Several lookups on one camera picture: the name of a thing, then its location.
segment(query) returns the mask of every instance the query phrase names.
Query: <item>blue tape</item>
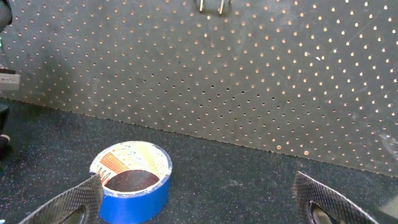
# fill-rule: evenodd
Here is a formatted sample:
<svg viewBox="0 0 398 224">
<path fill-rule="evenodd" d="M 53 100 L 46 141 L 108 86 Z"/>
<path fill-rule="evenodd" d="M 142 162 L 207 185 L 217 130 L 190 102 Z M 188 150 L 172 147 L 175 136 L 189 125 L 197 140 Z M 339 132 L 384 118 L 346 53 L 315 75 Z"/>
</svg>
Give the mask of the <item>blue tape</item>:
<svg viewBox="0 0 398 224">
<path fill-rule="evenodd" d="M 154 146 L 167 158 L 168 164 L 166 168 L 169 168 L 170 172 L 155 186 L 149 187 L 145 191 L 137 192 L 136 194 L 134 192 L 115 193 L 115 191 L 112 192 L 104 187 L 104 199 L 99 210 L 99 216 L 103 220 L 115 224 L 142 223 L 156 216 L 165 207 L 169 199 L 172 161 L 161 147 L 155 144 L 151 144 L 151 146 Z"/>
</svg>

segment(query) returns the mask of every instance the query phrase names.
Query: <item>roll of tape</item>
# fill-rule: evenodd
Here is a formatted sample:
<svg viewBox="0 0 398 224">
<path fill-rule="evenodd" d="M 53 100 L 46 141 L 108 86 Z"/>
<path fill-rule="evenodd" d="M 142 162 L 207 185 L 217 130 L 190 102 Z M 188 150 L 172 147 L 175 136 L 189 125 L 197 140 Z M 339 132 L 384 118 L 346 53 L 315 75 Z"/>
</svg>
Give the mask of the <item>roll of tape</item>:
<svg viewBox="0 0 398 224">
<path fill-rule="evenodd" d="M 133 192 L 119 192 L 106 187 L 113 177 L 129 170 L 144 170 L 159 180 Z M 91 163 L 90 173 L 101 175 L 104 199 L 99 216 L 102 219 L 110 223 L 141 223 L 157 215 L 165 206 L 169 198 L 172 161 L 155 144 L 122 142 L 99 153 Z"/>
</svg>

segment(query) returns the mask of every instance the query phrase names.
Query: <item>tape roll core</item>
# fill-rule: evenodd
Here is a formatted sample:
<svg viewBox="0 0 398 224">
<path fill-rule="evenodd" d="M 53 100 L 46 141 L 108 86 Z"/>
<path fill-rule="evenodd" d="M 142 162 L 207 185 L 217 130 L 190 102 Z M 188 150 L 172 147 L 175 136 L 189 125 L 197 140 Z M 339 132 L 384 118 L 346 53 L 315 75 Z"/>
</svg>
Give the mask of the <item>tape roll core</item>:
<svg viewBox="0 0 398 224">
<path fill-rule="evenodd" d="M 112 178 L 129 170 L 150 172 L 159 180 L 149 187 L 132 192 L 119 192 L 106 187 Z M 90 165 L 90 172 L 101 175 L 104 199 L 99 215 L 107 222 L 144 222 L 157 215 L 168 200 L 172 161 L 155 144 L 142 141 L 115 144 L 96 156 Z"/>
</svg>

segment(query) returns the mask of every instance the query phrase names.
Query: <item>speckled black surface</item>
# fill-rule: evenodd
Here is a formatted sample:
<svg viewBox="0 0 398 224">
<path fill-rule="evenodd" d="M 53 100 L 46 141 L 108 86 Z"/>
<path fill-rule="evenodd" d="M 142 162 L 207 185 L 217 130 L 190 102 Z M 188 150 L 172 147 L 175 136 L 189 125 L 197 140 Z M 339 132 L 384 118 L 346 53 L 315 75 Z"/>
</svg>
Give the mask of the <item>speckled black surface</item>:
<svg viewBox="0 0 398 224">
<path fill-rule="evenodd" d="M 170 199 L 149 223 L 297 223 L 296 170 L 376 214 L 398 194 L 398 179 L 131 124 L 0 99 L 11 115 L 0 159 L 0 219 L 16 223 L 88 178 L 97 153 L 118 142 L 149 141 L 173 162 Z"/>
</svg>

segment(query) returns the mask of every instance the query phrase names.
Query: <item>pegboard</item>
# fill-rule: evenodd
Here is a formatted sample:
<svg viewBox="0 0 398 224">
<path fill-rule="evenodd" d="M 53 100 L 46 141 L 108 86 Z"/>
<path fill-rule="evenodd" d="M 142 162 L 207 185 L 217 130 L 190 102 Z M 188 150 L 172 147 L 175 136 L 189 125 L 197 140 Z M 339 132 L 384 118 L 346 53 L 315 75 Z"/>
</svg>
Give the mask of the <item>pegboard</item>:
<svg viewBox="0 0 398 224">
<path fill-rule="evenodd" d="M 220 4 L 11 1 L 1 96 L 398 175 L 397 1 Z"/>
</svg>

